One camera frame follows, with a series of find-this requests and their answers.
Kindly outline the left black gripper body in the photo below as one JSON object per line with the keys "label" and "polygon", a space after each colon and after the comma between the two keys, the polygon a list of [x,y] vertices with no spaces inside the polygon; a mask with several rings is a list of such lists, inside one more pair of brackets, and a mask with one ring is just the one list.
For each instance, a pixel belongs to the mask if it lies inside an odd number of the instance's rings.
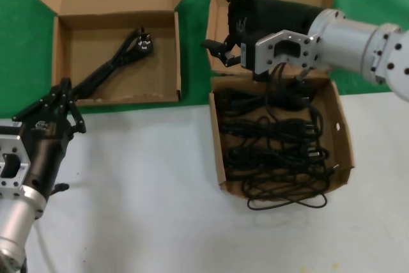
{"label": "left black gripper body", "polygon": [[66,149],[73,138],[71,124],[57,116],[1,125],[1,195],[11,189],[18,196],[22,186],[43,197],[54,185]]}

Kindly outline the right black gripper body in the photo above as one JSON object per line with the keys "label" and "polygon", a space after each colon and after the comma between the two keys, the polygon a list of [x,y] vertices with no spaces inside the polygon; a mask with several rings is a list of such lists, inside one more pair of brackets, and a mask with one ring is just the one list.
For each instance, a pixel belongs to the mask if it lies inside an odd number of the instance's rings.
{"label": "right black gripper body", "polygon": [[316,68],[313,22],[320,6],[285,0],[232,0],[228,6],[227,38],[242,68],[264,74],[281,63],[298,66],[301,76]]}

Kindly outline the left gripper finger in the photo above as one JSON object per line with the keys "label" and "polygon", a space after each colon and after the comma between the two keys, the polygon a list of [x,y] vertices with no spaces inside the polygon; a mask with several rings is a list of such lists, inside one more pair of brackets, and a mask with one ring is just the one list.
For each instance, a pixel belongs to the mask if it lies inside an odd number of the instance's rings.
{"label": "left gripper finger", "polygon": [[67,116],[69,111],[69,78],[62,78],[50,91],[12,117],[13,121],[28,122],[57,116]]}
{"label": "left gripper finger", "polygon": [[73,117],[75,125],[71,125],[71,133],[86,133],[86,126],[81,112],[79,111],[76,100],[73,94],[71,82],[60,82],[61,94],[58,103],[58,115],[63,119],[67,119],[67,114],[70,113]]}

